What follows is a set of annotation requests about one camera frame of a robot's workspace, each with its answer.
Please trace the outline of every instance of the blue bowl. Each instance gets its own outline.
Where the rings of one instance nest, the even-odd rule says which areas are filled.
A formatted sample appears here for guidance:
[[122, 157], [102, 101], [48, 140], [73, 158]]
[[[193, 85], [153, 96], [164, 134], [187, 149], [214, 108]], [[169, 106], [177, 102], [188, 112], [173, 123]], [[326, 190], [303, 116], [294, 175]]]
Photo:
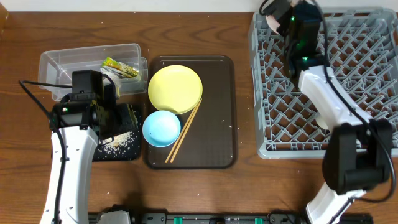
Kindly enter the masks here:
[[156, 147], [166, 147], [175, 140], [181, 132], [180, 120], [168, 111], [156, 111], [148, 116], [142, 127], [145, 140]]

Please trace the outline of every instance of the black tray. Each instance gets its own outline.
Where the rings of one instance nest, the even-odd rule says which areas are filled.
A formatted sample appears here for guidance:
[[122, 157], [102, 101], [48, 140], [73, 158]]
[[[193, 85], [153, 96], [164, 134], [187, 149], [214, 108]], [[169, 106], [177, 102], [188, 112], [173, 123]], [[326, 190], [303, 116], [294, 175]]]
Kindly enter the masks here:
[[[236, 158], [234, 65], [222, 55], [160, 56], [151, 63], [149, 78], [169, 65], [194, 70], [203, 84], [202, 103], [173, 163], [165, 160], [173, 147], [144, 144], [144, 158], [153, 169], [227, 168]], [[150, 105], [149, 113], [156, 109]], [[178, 115], [182, 127], [191, 111]]]

